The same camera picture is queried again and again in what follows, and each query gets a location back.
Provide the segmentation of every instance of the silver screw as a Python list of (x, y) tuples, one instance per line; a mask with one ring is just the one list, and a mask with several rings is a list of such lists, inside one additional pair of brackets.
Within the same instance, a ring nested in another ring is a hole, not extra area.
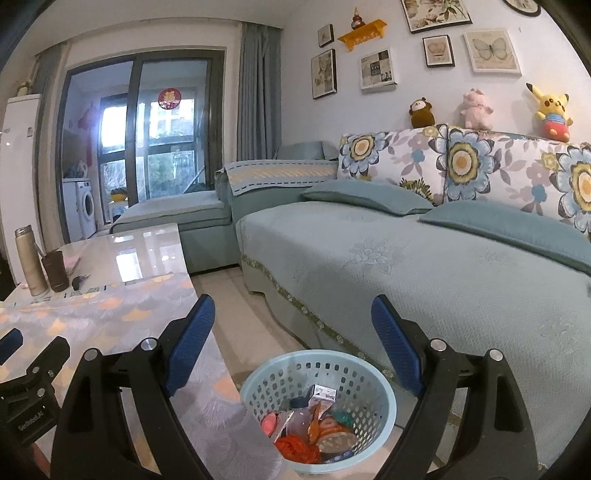
[(98, 355), (99, 352), (96, 350), (96, 348), (89, 348), (86, 352), (84, 352), (84, 360), (87, 362), (92, 362)]
[(491, 350), (490, 355), (495, 362), (500, 362), (503, 360), (503, 353), (498, 350)]
[(149, 352), (150, 350), (154, 350), (156, 348), (156, 345), (158, 345), (158, 340), (156, 340), (155, 338), (146, 338), (141, 343), (142, 350), (145, 350), (147, 352)]
[(436, 352), (443, 352), (447, 348), (447, 344), (443, 340), (435, 338), (431, 340), (431, 348)]

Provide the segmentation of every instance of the gold thermos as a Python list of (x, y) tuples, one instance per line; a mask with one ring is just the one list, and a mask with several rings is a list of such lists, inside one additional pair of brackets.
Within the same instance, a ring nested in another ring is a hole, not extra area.
[(47, 280), (41, 268), (39, 255), (35, 247), (35, 234), (31, 225), (18, 228), (14, 232), (17, 243), (18, 258), (21, 261), (22, 272), (29, 285), (33, 297), (37, 297), (48, 290)]

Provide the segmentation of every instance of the wall shelf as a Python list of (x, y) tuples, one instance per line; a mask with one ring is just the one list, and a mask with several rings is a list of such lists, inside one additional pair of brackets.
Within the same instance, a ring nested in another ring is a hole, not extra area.
[(386, 25), (388, 24), (384, 20), (375, 20), (339, 37), (339, 40), (347, 45), (349, 51), (352, 51), (355, 48), (355, 45), (367, 42), (372, 38), (383, 38), (384, 27)]

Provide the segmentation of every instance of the patterned tablecloth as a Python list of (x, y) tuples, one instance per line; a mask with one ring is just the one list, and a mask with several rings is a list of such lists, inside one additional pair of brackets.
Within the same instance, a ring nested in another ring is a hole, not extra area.
[[(196, 301), (189, 276), (170, 274), (57, 302), (0, 308), (0, 337), (13, 327), (24, 337), (23, 346), (0, 367), (0, 382), (24, 375), (51, 340), (62, 336), (71, 353), (53, 382), (61, 404), (86, 349), (96, 347), (104, 355), (131, 350), (146, 337), (158, 337), (170, 321), (185, 317)], [(123, 402), (138, 456), (157, 471), (130, 391), (124, 391)], [(171, 403), (216, 480), (270, 480), (285, 473), (280, 454), (242, 404), (212, 333), (189, 382)], [(48, 458), (54, 431), (38, 441)]]

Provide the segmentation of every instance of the brown cup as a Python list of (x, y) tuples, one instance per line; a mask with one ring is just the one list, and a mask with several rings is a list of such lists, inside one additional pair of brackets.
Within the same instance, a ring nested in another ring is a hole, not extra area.
[(49, 252), (41, 259), (51, 289), (59, 293), (70, 286), (70, 280), (64, 266), (64, 253), (61, 250)]

